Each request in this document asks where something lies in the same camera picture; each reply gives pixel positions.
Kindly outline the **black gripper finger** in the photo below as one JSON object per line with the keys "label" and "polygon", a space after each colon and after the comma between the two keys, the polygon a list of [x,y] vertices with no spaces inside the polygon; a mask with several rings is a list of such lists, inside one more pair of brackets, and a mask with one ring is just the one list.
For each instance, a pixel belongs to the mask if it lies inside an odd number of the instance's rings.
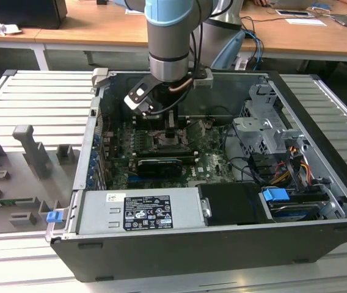
{"label": "black gripper finger", "polygon": [[169,110],[165,120],[165,138],[175,138],[178,128],[178,115],[175,110]]}

